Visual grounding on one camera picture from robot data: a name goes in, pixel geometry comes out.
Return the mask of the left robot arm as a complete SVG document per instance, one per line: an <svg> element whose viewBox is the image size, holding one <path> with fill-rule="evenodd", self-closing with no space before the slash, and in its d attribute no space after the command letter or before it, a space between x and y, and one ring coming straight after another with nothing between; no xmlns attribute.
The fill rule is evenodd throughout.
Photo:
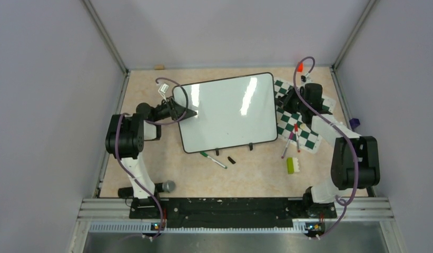
<svg viewBox="0 0 433 253"><path fill-rule="evenodd" d="M157 141L162 136L164 119L178 123L196 116L197 111L186 105L179 105L173 98L164 99L156 107L140 103L133 114L115 114L111 117L105 138L106 151L112 155L129 178L130 186L119 188L117 195L132 199L131 208L142 208L150 218L162 211L160 192L172 191L172 181L154 183L143 160L144 145Z"/></svg>

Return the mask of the black marker cap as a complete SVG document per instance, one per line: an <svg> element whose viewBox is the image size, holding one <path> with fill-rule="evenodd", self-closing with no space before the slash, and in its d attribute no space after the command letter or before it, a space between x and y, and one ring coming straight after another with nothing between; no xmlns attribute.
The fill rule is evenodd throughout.
<svg viewBox="0 0 433 253"><path fill-rule="evenodd" d="M231 157L228 157L228 160L229 160L232 164L236 164L236 161L233 160Z"/></svg>

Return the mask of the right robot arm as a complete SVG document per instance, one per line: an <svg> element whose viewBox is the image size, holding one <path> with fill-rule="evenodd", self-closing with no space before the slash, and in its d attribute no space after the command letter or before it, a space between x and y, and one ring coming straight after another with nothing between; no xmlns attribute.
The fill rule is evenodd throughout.
<svg viewBox="0 0 433 253"><path fill-rule="evenodd" d="M284 115L297 114L312 132L325 139L333 148L330 177L310 187L309 197L302 203L308 217L323 211L323 203L340 200L346 190L355 194L359 189L380 182L378 143L372 136L361 136L337 121L323 105L322 85L306 83L301 87L284 89L281 82L275 104Z"/></svg>

